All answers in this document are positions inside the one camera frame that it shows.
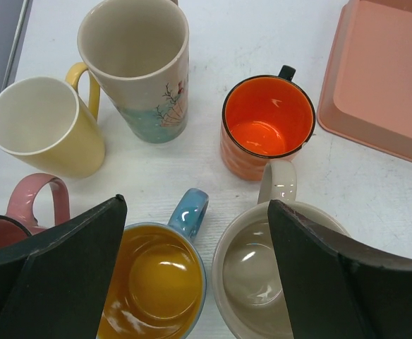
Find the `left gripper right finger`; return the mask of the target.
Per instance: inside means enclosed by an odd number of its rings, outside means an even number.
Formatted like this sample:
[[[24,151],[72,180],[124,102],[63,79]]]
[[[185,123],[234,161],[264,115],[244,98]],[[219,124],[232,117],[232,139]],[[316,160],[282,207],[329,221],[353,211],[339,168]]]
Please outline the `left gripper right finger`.
[[[412,338],[412,259],[279,200],[269,202],[267,216],[295,338]]]

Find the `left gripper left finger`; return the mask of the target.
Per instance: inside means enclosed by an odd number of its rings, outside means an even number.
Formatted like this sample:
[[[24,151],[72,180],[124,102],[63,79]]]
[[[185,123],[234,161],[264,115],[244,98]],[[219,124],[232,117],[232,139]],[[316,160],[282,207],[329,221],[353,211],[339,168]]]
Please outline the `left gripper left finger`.
[[[118,194],[0,249],[0,338],[95,338],[126,221]]]

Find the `pink patterned mug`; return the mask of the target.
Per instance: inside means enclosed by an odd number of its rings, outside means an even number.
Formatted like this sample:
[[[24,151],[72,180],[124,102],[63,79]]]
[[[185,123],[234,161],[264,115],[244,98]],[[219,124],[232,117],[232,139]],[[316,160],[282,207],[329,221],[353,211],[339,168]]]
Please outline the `pink patterned mug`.
[[[34,204],[36,196],[47,184],[51,188],[54,224],[57,226],[71,219],[68,189],[63,180],[51,174],[30,174],[17,184],[6,213],[0,215],[0,249],[46,230],[38,224]]]

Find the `beige floral mug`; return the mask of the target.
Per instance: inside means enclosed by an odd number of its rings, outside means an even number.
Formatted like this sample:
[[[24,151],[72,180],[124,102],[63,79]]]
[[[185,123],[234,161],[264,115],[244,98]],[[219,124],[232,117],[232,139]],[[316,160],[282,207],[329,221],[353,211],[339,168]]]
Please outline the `beige floral mug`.
[[[295,167],[271,160],[262,176],[257,205],[225,229],[212,262],[212,286],[220,314],[236,338],[292,338],[267,219],[268,203],[285,200],[311,220],[341,234],[347,231],[326,212],[296,201]]]

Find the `blue butterfly mug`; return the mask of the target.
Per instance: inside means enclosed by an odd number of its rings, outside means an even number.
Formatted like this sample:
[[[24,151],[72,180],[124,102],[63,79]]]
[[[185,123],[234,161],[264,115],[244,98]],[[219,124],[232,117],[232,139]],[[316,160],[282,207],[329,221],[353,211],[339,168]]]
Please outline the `blue butterfly mug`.
[[[189,189],[167,224],[141,222],[123,231],[99,322],[98,338],[186,338],[207,291],[204,264],[193,240],[209,203]]]

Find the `yellow mug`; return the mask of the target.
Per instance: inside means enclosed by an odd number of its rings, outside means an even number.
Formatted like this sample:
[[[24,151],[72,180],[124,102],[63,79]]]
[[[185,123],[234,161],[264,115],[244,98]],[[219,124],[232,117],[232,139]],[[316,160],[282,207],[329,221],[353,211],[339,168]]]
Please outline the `yellow mug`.
[[[27,78],[0,93],[0,149],[59,177],[85,178],[104,162],[105,143],[97,124],[100,86],[90,77],[87,102],[78,94],[83,62],[65,80]]]

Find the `orange mug black handle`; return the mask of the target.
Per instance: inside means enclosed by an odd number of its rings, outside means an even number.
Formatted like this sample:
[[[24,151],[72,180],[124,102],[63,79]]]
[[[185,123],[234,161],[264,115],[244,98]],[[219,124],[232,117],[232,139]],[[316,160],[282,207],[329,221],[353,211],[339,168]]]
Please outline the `orange mug black handle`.
[[[237,177],[260,181],[270,160],[292,160],[313,135],[315,108],[293,82],[296,70],[244,79],[222,107],[220,154]]]

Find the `tall beige seashell mug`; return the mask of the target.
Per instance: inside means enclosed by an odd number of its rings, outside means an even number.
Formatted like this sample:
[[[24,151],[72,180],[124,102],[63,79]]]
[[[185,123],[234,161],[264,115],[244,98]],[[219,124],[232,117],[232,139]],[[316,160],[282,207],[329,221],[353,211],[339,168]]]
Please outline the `tall beige seashell mug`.
[[[78,51],[132,132],[174,140],[188,121],[189,27],[177,1],[102,1],[83,19]]]

